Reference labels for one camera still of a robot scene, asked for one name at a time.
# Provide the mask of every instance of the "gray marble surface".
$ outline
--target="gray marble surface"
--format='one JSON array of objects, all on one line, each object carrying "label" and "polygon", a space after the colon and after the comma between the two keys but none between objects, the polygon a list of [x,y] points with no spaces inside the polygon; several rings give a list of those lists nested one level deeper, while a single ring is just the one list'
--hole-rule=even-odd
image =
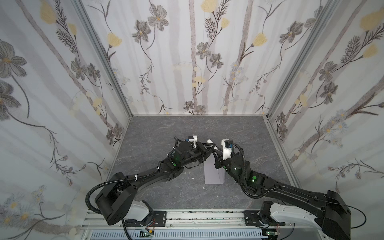
[{"label": "gray marble surface", "polygon": [[[133,117],[112,174],[128,175],[157,166],[172,149],[174,136],[189,135],[218,145],[229,138],[244,149],[251,169],[289,183],[262,117]],[[247,197],[228,174],[224,184],[205,184],[202,164],[137,193],[135,199],[146,200],[153,209],[245,209],[276,201]]]}]

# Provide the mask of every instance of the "black robotic arm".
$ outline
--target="black robotic arm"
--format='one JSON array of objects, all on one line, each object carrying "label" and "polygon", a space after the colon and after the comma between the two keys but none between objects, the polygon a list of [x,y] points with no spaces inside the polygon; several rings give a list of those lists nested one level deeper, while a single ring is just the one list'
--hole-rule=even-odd
[{"label": "black robotic arm", "polygon": [[[108,182],[95,186],[87,193],[86,205],[90,210],[102,214],[108,225],[116,224],[127,215],[138,191],[156,182],[170,181],[184,172],[184,167],[190,168],[186,165],[199,165],[213,154],[215,168],[224,168],[248,197],[258,199],[266,196],[297,206],[316,216],[314,221],[329,237],[336,240],[351,239],[351,211],[338,193],[330,190],[327,194],[312,192],[278,182],[251,170],[239,145],[229,139],[223,139],[222,144],[221,148],[214,143],[198,142],[197,137],[193,136],[184,141],[175,137],[175,146],[157,167],[127,176],[116,173]],[[97,209],[89,198],[101,187],[103,189],[95,198]],[[270,216],[270,203],[265,201],[258,213],[260,222],[268,225],[274,222]]]}]

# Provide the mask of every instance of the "floral wallpaper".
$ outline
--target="floral wallpaper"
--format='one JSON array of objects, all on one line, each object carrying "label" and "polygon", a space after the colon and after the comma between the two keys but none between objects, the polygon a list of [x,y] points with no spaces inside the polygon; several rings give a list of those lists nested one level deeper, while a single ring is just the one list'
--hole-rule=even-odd
[{"label": "floral wallpaper", "polygon": [[[365,212],[352,239],[382,239],[383,65],[383,2],[342,1],[269,116],[302,187]],[[361,224],[351,211],[352,227]]]},{"label": "floral wallpaper", "polygon": [[267,114],[326,4],[82,2],[133,113],[185,115]]},{"label": "floral wallpaper", "polygon": [[128,117],[68,1],[0,3],[0,231],[80,239]]}]

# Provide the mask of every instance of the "robotic arm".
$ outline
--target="robotic arm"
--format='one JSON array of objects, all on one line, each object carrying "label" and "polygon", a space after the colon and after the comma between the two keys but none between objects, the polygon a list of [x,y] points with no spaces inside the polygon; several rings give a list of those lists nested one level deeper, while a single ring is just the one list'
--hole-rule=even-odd
[{"label": "robotic arm", "polygon": [[[157,167],[127,176],[119,172],[108,182],[93,187],[86,195],[88,208],[102,214],[108,225],[116,224],[126,218],[127,213],[129,218],[147,225],[153,219],[151,216],[153,211],[145,201],[133,200],[136,193],[156,182],[172,180],[184,172],[184,166],[188,168],[187,164],[199,165],[213,154],[215,168],[224,168],[248,197],[253,199],[272,197],[294,205],[285,206],[285,209],[279,210],[277,204],[265,201],[257,216],[252,216],[252,219],[246,217],[246,223],[252,220],[252,223],[256,223],[254,226],[263,226],[261,223],[281,225],[285,221],[299,222],[313,225],[336,240],[351,239],[351,211],[338,193],[330,190],[327,194],[312,192],[278,182],[252,170],[243,149],[232,140],[223,139],[222,148],[209,142],[199,142],[197,136],[189,136],[184,141],[175,137],[175,146]],[[92,206],[89,197],[101,187],[103,189],[95,198],[97,209]],[[140,209],[144,211],[137,215],[135,211]]]}]

